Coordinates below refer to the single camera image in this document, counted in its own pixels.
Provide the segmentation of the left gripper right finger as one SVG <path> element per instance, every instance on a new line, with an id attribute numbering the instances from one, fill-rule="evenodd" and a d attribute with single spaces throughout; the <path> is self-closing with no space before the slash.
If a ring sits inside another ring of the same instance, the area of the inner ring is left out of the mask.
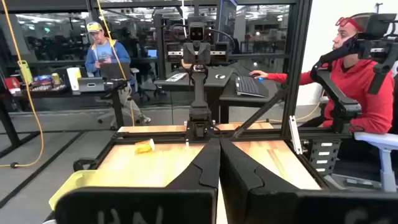
<path id="1" fill-rule="evenodd" d="M 293 223 L 298 188 L 222 139 L 220 181 L 229 223 Z"/>

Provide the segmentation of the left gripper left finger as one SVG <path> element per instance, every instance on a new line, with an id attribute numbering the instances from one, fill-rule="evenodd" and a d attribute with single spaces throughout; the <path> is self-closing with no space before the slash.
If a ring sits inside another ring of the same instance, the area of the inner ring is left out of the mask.
<path id="1" fill-rule="evenodd" d="M 166 187 L 168 189 L 217 189 L 220 160 L 220 141 L 210 139 L 188 167 Z"/>

